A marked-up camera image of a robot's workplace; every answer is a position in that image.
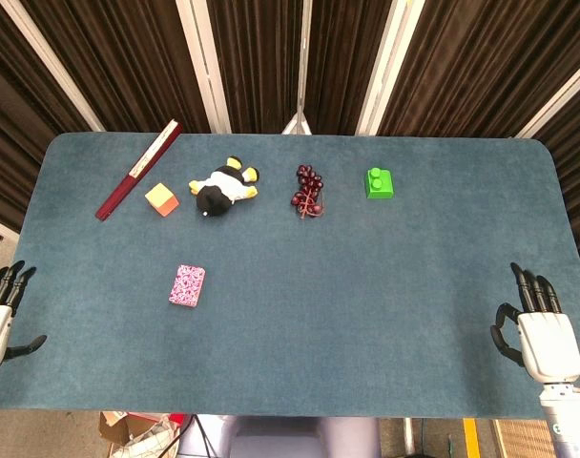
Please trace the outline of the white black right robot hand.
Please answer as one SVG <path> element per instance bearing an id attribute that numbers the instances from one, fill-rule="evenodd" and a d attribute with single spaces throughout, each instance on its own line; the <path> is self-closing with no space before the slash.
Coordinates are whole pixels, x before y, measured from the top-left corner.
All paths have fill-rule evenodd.
<path id="1" fill-rule="evenodd" d="M 501 355 L 524 368 L 543 385 L 572 384 L 580 378 L 580 351 L 569 317 L 552 284 L 513 262 L 510 269 L 522 305 L 517 309 L 501 303 L 489 328 Z M 505 322 L 514 323 L 521 347 L 511 347 L 504 338 Z"/>

